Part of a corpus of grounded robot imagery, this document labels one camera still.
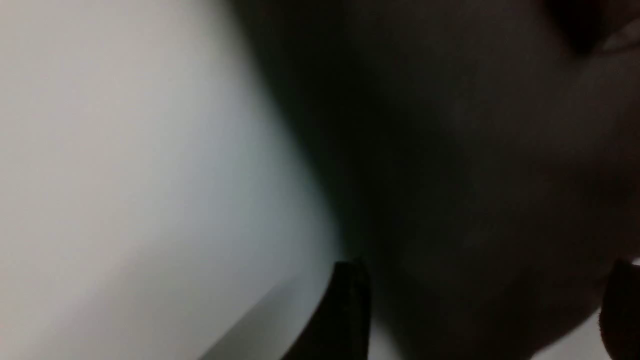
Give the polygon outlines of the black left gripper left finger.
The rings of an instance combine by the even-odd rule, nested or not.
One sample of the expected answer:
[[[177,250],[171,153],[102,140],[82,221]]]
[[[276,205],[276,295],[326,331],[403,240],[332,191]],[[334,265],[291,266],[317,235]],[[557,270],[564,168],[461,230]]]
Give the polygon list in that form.
[[[284,360],[366,360],[372,320],[370,274],[360,260],[334,264],[327,289]]]

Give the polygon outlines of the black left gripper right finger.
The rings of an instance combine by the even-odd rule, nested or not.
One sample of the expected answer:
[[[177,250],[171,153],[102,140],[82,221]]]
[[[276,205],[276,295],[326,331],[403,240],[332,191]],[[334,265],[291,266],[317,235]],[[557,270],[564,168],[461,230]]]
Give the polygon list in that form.
[[[611,360],[640,358],[640,268],[618,260],[606,283],[599,333]]]

